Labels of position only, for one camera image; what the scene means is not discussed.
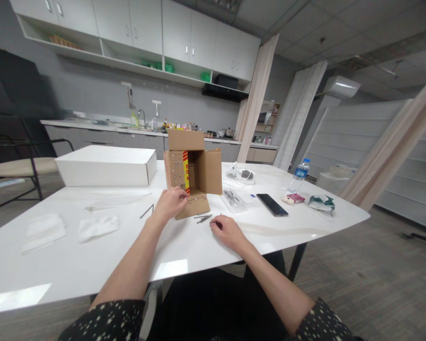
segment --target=sink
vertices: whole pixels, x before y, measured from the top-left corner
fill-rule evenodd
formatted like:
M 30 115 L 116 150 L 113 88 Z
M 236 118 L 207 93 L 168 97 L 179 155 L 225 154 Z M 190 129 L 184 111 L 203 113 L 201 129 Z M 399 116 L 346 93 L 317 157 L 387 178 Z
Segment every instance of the sink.
M 129 126 L 124 126 L 124 127 L 119 127 L 120 129 L 129 129 L 129 130 L 140 130 L 140 131 L 148 131 L 148 132 L 153 132 L 152 129 L 150 128 L 141 128 L 141 127 L 129 127 Z

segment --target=wrist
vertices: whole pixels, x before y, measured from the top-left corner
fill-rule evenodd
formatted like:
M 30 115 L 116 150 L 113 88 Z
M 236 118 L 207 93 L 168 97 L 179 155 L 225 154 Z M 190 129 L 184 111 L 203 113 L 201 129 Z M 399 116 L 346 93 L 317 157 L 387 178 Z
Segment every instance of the wrist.
M 151 227 L 152 230 L 160 231 L 164 229 L 165 225 L 167 225 L 167 219 L 163 216 L 152 214 L 146 220 L 145 226 Z
M 240 257 L 243 258 L 244 260 L 249 258 L 255 252 L 258 252 L 258 251 L 250 241 L 246 241 L 246 243 L 239 246 L 236 250 L 236 253 L 238 253 Z

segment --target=upper cabinet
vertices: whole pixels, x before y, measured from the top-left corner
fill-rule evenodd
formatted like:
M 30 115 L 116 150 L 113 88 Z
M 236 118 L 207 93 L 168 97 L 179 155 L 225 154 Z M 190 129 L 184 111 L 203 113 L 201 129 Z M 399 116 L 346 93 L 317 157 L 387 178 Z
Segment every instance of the upper cabinet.
M 18 14 L 98 36 L 91 0 L 11 0 Z
M 55 6 L 52 0 L 10 0 L 14 12 L 59 25 Z
M 54 4 L 61 26 L 98 36 L 91 0 L 55 0 Z
M 134 47 L 162 54 L 161 2 L 129 0 L 129 13 Z
M 229 25 L 218 23 L 213 70 L 233 76 L 235 58 L 240 41 L 240 31 Z
M 251 81 L 259 47 L 259 38 L 219 23 L 213 70 Z
M 192 11 L 190 29 L 190 63 L 213 69 L 218 21 Z
M 93 0 L 99 37 L 132 46 L 127 0 Z
M 250 34 L 240 32 L 238 51 L 233 75 L 237 78 L 251 81 L 254 73 L 255 62 L 259 53 L 260 39 Z
M 162 22 L 165 56 L 189 63 L 191 15 L 191 9 L 170 0 L 163 0 Z

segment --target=ceiling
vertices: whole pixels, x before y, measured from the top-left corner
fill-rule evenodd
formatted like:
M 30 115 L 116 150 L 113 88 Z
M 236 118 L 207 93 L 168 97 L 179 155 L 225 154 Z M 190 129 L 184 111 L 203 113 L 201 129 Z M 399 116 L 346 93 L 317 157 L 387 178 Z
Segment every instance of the ceiling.
M 394 69 L 396 77 L 369 66 L 353 78 L 383 99 L 412 98 L 426 83 L 426 46 L 395 60 L 383 48 L 426 31 L 426 0 L 241 0 L 236 14 L 218 0 L 176 1 L 262 42 L 278 32 L 275 54 L 305 66 L 325 59 L 329 67 L 344 66 L 355 55 L 378 50 L 385 61 L 379 66 Z

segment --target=chair cushion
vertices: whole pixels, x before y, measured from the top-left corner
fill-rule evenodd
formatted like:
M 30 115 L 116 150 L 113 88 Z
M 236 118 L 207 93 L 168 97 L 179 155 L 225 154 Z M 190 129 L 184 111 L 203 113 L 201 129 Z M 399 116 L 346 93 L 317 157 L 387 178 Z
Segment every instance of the chair cushion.
M 34 158 L 34 165 L 38 175 L 56 173 L 55 158 Z M 0 163 L 0 177 L 20 178 L 34 176 L 31 159 L 15 160 Z

